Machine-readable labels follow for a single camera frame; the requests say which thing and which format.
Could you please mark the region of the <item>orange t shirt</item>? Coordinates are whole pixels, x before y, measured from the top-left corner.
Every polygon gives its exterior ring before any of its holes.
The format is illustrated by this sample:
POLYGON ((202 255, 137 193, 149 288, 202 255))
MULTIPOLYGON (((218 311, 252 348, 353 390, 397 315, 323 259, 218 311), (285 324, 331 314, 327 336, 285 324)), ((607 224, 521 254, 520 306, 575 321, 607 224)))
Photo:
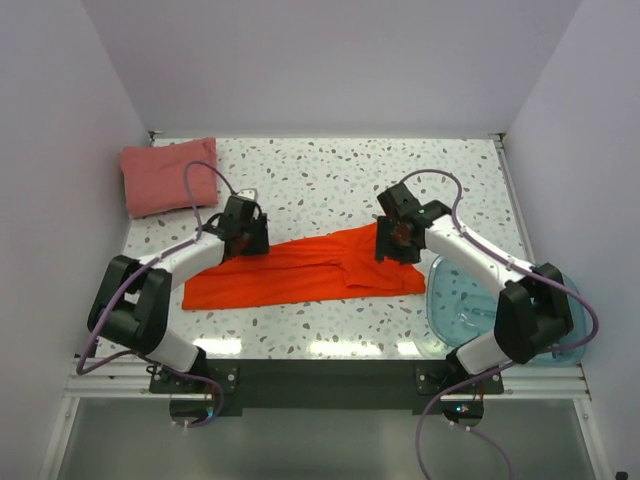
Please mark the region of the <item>orange t shirt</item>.
POLYGON ((236 257, 189 279, 182 309, 241 309, 425 293, 425 276, 414 266, 375 260, 375 240, 376 226, 369 224, 280 243, 265 255, 236 257))

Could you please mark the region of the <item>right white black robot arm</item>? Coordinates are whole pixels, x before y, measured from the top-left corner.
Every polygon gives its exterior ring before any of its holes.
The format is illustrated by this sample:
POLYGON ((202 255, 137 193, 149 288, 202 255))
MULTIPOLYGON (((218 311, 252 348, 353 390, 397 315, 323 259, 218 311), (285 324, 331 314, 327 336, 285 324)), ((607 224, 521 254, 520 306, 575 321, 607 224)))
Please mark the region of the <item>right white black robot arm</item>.
POLYGON ((415 264, 423 250, 447 257, 478 281, 497 303, 492 330, 446 357, 445 379, 469 392, 481 373, 508 362, 525 364, 553 347, 574 327, 563 275, 507 255, 467 228, 454 208, 434 200, 421 204, 403 183, 377 196, 375 259, 415 264))

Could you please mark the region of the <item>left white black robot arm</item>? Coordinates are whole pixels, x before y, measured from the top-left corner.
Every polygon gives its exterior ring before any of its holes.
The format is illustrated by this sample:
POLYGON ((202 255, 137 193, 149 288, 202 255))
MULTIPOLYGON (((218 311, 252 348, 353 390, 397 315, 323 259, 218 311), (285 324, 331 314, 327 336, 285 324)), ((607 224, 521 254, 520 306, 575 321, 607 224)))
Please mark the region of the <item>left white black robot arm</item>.
POLYGON ((269 252, 267 215, 255 189, 231 195, 224 210, 183 242, 140 258, 114 257, 90 310, 91 338, 102 337, 172 372, 185 392, 209 375, 204 350, 169 326, 171 295, 196 275, 238 256, 269 252))

